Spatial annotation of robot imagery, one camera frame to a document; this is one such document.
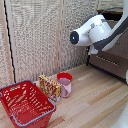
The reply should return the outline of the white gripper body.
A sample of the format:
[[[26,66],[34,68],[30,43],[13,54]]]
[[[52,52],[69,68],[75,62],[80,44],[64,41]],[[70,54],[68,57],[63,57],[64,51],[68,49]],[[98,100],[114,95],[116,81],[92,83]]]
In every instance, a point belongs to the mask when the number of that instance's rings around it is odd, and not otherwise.
[[[88,55],[97,54],[97,53],[98,53],[98,50],[96,50],[96,49],[94,48],[94,46],[91,45],[90,48],[89,48]]]

